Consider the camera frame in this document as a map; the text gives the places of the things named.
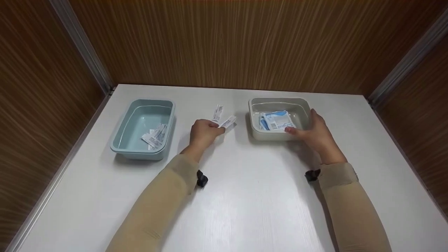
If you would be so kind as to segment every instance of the black wrist strap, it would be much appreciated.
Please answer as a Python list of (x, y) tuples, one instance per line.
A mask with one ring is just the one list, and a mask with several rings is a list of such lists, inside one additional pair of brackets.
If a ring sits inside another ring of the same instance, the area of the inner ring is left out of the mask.
[(196, 185), (198, 187), (204, 187), (205, 184), (207, 184), (207, 182), (208, 182), (207, 176), (205, 176), (204, 173), (202, 173), (201, 170), (198, 170), (196, 172), (196, 176), (198, 177), (198, 181), (196, 182)]
[(309, 171), (305, 172), (305, 178), (308, 182), (316, 181), (319, 174), (320, 174), (320, 169), (309, 170)]

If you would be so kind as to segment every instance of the plastic tray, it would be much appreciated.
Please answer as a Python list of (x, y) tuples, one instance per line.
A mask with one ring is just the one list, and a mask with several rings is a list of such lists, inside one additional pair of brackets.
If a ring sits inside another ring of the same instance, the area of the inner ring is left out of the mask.
[(294, 136), (284, 131), (261, 130), (259, 126), (260, 113), (286, 110), (294, 125), (301, 130), (309, 128), (310, 106), (302, 98), (257, 97), (249, 100), (250, 124), (252, 135), (262, 141), (290, 141)]
[[(174, 128), (174, 109), (175, 104), (170, 100), (133, 101), (111, 141), (111, 149), (129, 159), (163, 159), (169, 151), (166, 146), (171, 141)], [(149, 132), (149, 129), (155, 129), (160, 123), (167, 124), (162, 145), (156, 150), (148, 150), (148, 144), (141, 136)]]

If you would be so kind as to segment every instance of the forearm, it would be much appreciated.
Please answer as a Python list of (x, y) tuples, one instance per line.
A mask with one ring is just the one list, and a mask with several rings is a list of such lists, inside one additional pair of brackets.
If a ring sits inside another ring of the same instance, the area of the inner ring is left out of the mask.
[(174, 157), (141, 193), (106, 251), (155, 251), (196, 185), (197, 161), (189, 154)]
[(375, 208), (349, 163), (322, 165), (319, 175), (340, 252), (389, 252)]

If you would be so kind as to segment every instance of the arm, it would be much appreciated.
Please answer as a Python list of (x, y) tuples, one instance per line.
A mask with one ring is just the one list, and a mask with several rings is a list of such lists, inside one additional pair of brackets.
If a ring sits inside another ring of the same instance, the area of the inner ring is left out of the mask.
[(386, 231), (353, 167), (337, 146), (323, 118), (311, 111), (310, 130), (286, 128), (319, 153), (319, 184), (332, 218), (340, 252), (390, 252)]
[(209, 120), (191, 127), (190, 145), (175, 156), (141, 193), (106, 252), (153, 252), (196, 186), (198, 163), (224, 128)]

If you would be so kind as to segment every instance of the wooden wall panel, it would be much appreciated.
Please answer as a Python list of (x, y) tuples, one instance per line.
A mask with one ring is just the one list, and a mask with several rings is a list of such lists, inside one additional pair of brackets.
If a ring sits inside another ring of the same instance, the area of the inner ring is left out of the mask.
[(429, 192), (448, 216), (448, 36), (379, 109)]
[(116, 83), (369, 95), (440, 0), (70, 0)]
[(104, 98), (47, 0), (0, 0), (0, 251)]

